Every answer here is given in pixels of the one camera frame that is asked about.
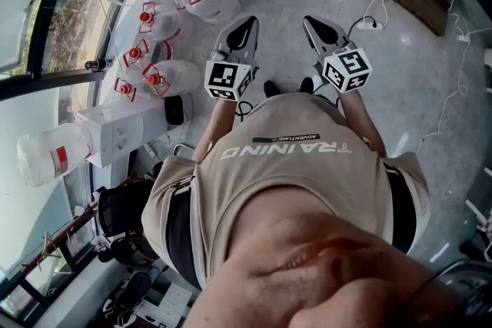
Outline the black bag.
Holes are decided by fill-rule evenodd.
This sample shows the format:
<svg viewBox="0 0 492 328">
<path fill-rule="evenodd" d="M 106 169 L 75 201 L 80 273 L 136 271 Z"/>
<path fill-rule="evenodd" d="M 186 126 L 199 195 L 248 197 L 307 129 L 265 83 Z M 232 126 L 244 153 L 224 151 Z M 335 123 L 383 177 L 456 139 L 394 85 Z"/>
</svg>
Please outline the black bag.
<svg viewBox="0 0 492 328">
<path fill-rule="evenodd" d="M 131 323 L 135 308 L 145 298 L 151 285 L 152 279 L 148 273 L 133 274 L 129 280 L 110 293 L 102 309 L 104 317 L 112 326 Z"/>
</svg>

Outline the black cylindrical bottle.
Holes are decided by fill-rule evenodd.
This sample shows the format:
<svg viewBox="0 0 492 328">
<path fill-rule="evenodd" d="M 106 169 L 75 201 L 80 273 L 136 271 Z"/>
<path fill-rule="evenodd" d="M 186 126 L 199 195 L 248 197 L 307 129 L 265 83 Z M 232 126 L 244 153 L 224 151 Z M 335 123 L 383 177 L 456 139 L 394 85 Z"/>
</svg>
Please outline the black cylindrical bottle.
<svg viewBox="0 0 492 328">
<path fill-rule="evenodd" d="M 85 62 L 85 69 L 88 71 L 104 71 L 113 65 L 111 59 L 98 58 Z"/>
</svg>

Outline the black and white small appliance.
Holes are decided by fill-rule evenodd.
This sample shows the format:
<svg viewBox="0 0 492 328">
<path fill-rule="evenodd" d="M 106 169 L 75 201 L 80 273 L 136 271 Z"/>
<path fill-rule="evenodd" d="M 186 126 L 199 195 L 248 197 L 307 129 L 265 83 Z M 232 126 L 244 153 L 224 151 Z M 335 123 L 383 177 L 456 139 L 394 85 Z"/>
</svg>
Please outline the black and white small appliance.
<svg viewBox="0 0 492 328">
<path fill-rule="evenodd" d="M 170 127 L 178 127 L 193 118 L 193 98 L 190 93 L 164 98 L 165 117 Z"/>
</svg>

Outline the black mesh office chair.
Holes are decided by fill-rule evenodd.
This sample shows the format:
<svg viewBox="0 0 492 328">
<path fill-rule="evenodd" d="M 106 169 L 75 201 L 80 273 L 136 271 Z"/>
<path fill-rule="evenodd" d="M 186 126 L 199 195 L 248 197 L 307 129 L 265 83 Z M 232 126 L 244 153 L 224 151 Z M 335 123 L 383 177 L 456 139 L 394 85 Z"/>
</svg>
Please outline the black mesh office chair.
<svg viewBox="0 0 492 328">
<path fill-rule="evenodd" d="M 153 185 L 153 181 L 143 180 L 101 192 L 98 221 L 106 237 L 142 230 L 141 215 Z"/>
</svg>

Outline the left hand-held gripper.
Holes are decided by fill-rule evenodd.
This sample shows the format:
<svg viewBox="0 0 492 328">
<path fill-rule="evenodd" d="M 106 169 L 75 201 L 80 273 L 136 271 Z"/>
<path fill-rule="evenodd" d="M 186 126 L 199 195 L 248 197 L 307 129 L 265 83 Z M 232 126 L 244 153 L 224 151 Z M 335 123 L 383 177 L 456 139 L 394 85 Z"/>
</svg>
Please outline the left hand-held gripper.
<svg viewBox="0 0 492 328">
<path fill-rule="evenodd" d="M 238 19 L 220 33 L 218 48 L 206 62 L 204 73 L 204 88 L 212 98 L 238 102 L 244 95 L 258 71 L 254 60 L 257 41 L 255 16 Z"/>
</svg>

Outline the brown wooden pole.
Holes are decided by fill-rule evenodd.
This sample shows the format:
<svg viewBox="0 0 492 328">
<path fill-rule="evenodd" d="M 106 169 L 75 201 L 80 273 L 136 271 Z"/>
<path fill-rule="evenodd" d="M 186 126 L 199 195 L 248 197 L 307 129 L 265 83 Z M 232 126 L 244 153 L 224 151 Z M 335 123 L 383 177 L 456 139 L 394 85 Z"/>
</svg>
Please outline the brown wooden pole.
<svg viewBox="0 0 492 328">
<path fill-rule="evenodd" d="M 22 264 L 22 275 L 27 276 L 36 267 L 41 268 L 41 262 L 47 257 L 58 257 L 58 254 L 56 253 L 52 254 L 52 252 L 56 252 L 57 250 L 61 252 L 61 256 L 65 259 L 70 268 L 74 269 L 74 256 L 68 249 L 67 243 L 70 243 L 73 236 L 83 226 L 85 226 L 87 222 L 89 222 L 92 218 L 96 216 L 97 210 L 98 202 L 94 202 L 93 204 L 88 205 L 80 216 L 76 217 L 72 222 L 70 222 L 62 230 L 60 230 L 55 237 L 51 237 L 49 232 L 47 232 L 44 238 L 44 243 L 42 244 L 41 251 L 36 254 L 28 263 Z"/>
</svg>

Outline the person's beige shirt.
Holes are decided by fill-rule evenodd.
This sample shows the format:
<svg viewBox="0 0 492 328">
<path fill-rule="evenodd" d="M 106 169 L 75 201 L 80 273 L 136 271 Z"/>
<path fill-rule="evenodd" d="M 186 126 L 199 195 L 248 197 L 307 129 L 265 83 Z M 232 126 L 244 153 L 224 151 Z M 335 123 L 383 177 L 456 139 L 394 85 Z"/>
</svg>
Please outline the person's beige shirt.
<svg viewBox="0 0 492 328">
<path fill-rule="evenodd" d="M 312 196 L 327 211 L 407 253 L 431 214 L 417 156 L 381 157 L 342 107 L 280 94 L 210 146 L 200 161 L 167 157 L 141 215 L 155 253 L 201 289 L 224 263 L 234 222 L 265 191 Z"/>
</svg>

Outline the black framed window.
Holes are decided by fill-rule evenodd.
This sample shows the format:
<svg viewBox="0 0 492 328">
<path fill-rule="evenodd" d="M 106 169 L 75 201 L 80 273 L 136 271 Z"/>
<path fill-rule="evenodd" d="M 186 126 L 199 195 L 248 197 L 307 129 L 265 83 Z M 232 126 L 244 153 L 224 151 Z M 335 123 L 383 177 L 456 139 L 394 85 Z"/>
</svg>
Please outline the black framed window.
<svg viewBox="0 0 492 328">
<path fill-rule="evenodd" d="M 0 101 L 99 84 L 85 62 L 118 60 L 114 28 L 125 0 L 0 0 Z"/>
</svg>

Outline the white water dispenser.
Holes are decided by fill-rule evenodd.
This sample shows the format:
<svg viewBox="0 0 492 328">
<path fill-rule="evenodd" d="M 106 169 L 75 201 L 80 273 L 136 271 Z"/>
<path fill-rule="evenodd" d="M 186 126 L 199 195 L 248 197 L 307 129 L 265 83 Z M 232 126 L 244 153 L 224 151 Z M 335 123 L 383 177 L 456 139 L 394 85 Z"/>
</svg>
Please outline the white water dispenser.
<svg viewBox="0 0 492 328">
<path fill-rule="evenodd" d="M 75 123 L 90 134 L 88 161 L 99 168 L 122 159 L 168 129 L 162 100 L 113 101 L 77 112 Z"/>
</svg>

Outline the person's left forearm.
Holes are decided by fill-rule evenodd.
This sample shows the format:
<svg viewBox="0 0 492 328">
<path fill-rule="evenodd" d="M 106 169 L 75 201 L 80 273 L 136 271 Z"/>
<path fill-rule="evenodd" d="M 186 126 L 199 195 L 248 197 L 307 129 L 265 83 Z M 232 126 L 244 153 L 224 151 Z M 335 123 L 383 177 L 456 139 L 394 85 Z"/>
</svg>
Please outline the person's left forearm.
<svg viewBox="0 0 492 328">
<path fill-rule="evenodd" d="M 193 161 L 200 161 L 218 140 L 228 134 L 234 125 L 237 102 L 218 100 L 211 119 L 192 155 Z"/>
</svg>

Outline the person's right forearm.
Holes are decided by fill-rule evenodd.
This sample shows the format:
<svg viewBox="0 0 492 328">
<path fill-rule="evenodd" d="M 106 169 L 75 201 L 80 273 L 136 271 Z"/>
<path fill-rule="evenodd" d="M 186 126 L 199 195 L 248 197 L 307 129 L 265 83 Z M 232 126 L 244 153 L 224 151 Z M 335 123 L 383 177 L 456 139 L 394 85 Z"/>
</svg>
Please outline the person's right forearm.
<svg viewBox="0 0 492 328">
<path fill-rule="evenodd" d="M 347 126 L 360 138 L 366 138 L 373 149 L 381 157 L 386 157 L 387 152 L 384 142 L 377 130 L 374 122 L 371 120 L 362 97 L 358 91 L 349 91 L 338 94 L 341 107 L 347 122 Z"/>
</svg>

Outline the white paper boxes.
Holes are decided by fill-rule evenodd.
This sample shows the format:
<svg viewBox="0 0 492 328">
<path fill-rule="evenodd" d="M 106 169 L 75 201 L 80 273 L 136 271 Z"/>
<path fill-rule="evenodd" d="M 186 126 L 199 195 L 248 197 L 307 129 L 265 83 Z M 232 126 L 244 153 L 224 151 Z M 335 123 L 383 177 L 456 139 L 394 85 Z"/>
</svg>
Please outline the white paper boxes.
<svg viewBox="0 0 492 328">
<path fill-rule="evenodd" d="M 185 317 L 191 296 L 192 292 L 172 283 L 157 306 L 142 300 L 135 315 L 155 328 L 176 328 Z"/>
</svg>

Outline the group of clear water jugs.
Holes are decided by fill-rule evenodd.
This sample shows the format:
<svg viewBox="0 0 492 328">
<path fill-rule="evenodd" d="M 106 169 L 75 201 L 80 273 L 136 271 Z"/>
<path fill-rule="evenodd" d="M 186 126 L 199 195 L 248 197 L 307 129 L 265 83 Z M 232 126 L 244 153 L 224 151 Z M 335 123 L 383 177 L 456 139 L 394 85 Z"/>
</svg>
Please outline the group of clear water jugs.
<svg viewBox="0 0 492 328">
<path fill-rule="evenodd" d="M 237 0 L 152 0 L 141 5 L 135 43 L 122 55 L 122 76 L 113 91 L 127 101 L 187 94 L 198 88 L 201 71 L 186 58 L 192 49 L 194 18 L 209 24 L 231 20 Z"/>
</svg>

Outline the person's left shoe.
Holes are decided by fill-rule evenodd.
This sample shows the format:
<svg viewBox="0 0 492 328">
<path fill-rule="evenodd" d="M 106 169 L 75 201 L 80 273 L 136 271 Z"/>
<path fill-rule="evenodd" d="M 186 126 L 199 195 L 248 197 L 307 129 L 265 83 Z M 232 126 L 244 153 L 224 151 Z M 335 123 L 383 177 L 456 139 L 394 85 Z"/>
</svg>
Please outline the person's left shoe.
<svg viewBox="0 0 492 328">
<path fill-rule="evenodd" d="M 270 80 L 267 80 L 264 83 L 263 89 L 264 89 L 264 95 L 266 98 L 271 98 L 271 97 L 274 97 L 276 95 L 281 94 L 281 91 L 278 88 L 278 86 L 273 81 L 270 81 Z"/>
</svg>

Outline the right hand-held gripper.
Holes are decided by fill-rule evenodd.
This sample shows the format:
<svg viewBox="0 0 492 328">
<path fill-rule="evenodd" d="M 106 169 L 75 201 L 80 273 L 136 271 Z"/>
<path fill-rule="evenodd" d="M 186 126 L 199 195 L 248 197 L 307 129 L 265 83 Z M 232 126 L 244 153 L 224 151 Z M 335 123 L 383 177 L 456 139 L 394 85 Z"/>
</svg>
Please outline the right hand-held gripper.
<svg viewBox="0 0 492 328">
<path fill-rule="evenodd" d="M 344 29 L 319 16 L 303 17 L 304 32 L 317 52 L 315 68 L 325 84 L 338 93 L 355 91 L 367 84 L 373 71 L 364 49 L 348 41 Z"/>
</svg>

